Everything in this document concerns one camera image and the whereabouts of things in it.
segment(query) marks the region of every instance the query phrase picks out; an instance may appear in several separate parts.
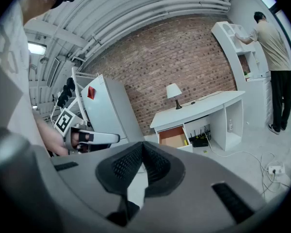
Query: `ceiling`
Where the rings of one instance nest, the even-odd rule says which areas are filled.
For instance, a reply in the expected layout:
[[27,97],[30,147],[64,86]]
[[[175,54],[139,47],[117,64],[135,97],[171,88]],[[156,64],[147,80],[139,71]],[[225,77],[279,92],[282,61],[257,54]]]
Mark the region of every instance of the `ceiling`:
[[[168,17],[194,13],[226,13],[229,0],[75,0],[64,2],[25,25],[29,41],[47,45],[44,56],[32,54],[37,73],[30,70],[32,105],[48,118],[53,110],[52,95],[63,84],[46,85],[51,65],[58,55],[84,60],[83,67],[103,50],[130,32]],[[43,57],[47,63],[40,63]]]

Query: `power strip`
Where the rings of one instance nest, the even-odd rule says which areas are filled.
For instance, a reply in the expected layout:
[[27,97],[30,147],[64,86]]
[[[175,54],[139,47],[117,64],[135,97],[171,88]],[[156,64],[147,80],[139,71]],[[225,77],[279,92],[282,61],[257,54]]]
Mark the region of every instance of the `power strip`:
[[285,174],[285,166],[282,164],[282,166],[269,166],[268,167],[268,173],[274,174],[273,171],[275,170],[276,175]]

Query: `person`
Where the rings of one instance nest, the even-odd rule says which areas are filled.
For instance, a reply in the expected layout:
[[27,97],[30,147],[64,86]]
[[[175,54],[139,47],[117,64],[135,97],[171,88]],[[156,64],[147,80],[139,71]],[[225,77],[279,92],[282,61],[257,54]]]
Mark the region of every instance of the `person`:
[[[63,138],[32,110],[28,40],[23,26],[63,1],[16,0],[0,20],[0,127],[58,155],[68,155]],[[11,106],[4,104],[7,93]],[[77,133],[72,136],[72,146],[78,144],[78,139]]]
[[291,68],[287,49],[280,33],[274,25],[267,22],[262,12],[255,12],[254,19],[258,23],[248,38],[242,38],[237,33],[235,37],[245,44],[259,41],[264,51],[268,69],[271,71],[273,114],[274,120],[268,129],[275,134],[287,127],[291,110]]

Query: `white t-shirt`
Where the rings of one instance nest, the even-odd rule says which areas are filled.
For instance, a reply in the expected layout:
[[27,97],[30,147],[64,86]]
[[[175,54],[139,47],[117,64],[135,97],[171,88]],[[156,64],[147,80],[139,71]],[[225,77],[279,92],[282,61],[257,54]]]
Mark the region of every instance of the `white t-shirt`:
[[16,2],[0,20],[0,127],[45,147],[32,114],[28,74],[28,40]]

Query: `ceiling light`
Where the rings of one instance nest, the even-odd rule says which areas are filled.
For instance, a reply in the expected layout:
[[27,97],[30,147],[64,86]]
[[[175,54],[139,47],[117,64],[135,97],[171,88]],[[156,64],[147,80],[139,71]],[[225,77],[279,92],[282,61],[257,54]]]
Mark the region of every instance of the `ceiling light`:
[[47,45],[29,41],[28,42],[28,49],[31,53],[44,55],[45,51],[47,49]]

